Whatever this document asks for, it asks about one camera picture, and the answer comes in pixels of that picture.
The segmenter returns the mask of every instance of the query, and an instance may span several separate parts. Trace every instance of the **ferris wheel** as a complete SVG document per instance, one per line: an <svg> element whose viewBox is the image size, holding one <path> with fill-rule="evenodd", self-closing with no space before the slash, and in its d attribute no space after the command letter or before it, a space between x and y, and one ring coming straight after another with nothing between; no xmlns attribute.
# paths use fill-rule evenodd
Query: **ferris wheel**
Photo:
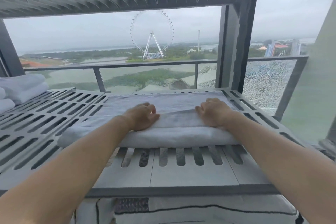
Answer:
<svg viewBox="0 0 336 224"><path fill-rule="evenodd" d="M154 30L152 28L150 28L150 30L148 30L147 32L144 31L140 31L138 34L149 34L149 38L146 44L146 47L143 48L141 47L141 44L139 42L139 40L137 39L137 34L135 32L135 28L137 27L137 22L139 22L139 20L144 17L145 14L148 13L155 13L157 14L157 16L162 20L161 21L161 26L160 28L158 28L159 31L161 31L161 35L165 36L165 39L161 39L161 43L159 44L160 41L157 41L157 38L154 35ZM161 10L156 10L156 11L141 11L138 14L136 14L136 16L132 19L132 24L131 24L131 29L130 29L130 34L131 34L131 40L133 42L133 44L143 52L143 59L146 58L151 58L151 57L160 57L163 58L164 57L164 51L166 49L168 49L169 45L173 42L174 40L174 27L173 27L173 23L171 22L171 19L168 17L168 15L161 11ZM155 45L157 47L157 50L151 50L149 51L150 45L151 45L151 40L154 40Z"/></svg>

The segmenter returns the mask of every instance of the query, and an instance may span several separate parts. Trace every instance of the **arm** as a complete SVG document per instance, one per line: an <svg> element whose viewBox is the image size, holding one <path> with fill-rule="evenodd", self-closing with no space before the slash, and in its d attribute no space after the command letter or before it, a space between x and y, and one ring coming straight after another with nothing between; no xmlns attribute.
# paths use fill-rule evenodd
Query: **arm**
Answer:
<svg viewBox="0 0 336 224"><path fill-rule="evenodd" d="M334 162L251 121L219 99L207 99L196 111L205 124L225 127L310 224L335 223Z"/></svg>
<svg viewBox="0 0 336 224"><path fill-rule="evenodd" d="M0 223L63 224L93 187L130 130L158 120L155 107L137 105L73 143L23 183L0 197Z"/></svg>

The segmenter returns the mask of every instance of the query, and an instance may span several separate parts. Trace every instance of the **overcast sky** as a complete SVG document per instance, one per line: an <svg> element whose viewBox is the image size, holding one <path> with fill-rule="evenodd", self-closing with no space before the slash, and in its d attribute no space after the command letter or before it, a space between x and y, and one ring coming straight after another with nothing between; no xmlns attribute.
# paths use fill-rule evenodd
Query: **overcast sky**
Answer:
<svg viewBox="0 0 336 224"><path fill-rule="evenodd" d="M257 0L252 40L316 37L332 0ZM174 27L174 42L214 41L219 35L219 6L165 10ZM138 12L52 16L5 20L19 55L33 52L130 46L130 27ZM151 11L134 25L137 43L153 31L158 42L170 41L169 24Z"/></svg>

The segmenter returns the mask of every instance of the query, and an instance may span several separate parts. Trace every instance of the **forearm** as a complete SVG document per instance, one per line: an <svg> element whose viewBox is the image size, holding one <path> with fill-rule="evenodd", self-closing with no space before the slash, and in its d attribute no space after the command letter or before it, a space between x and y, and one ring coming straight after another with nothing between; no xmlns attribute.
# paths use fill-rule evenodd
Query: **forearm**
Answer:
<svg viewBox="0 0 336 224"><path fill-rule="evenodd" d="M0 197L1 222L61 223L95 184L128 132L125 120L115 117L64 149L54 160ZM13 209L20 210L15 220Z"/></svg>
<svg viewBox="0 0 336 224"><path fill-rule="evenodd" d="M240 113L226 124L275 187L311 224L336 218L336 167L331 160Z"/></svg>

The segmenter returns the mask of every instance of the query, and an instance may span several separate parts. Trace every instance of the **metal grate shelf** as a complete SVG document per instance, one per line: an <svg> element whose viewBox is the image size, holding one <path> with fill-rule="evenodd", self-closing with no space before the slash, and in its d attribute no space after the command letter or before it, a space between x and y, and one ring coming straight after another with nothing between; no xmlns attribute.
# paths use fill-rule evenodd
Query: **metal grate shelf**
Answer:
<svg viewBox="0 0 336 224"><path fill-rule="evenodd" d="M304 145L282 124L240 93L228 88L133 94L187 94L217 90L221 90L251 120ZM52 91L0 117L0 193L19 184L59 154L62 149L57 146L57 139L61 134L68 127L94 115L109 95L75 89L59 90L57 93ZM117 149L87 197L245 193L279 192L243 146L227 145L184 149Z"/></svg>

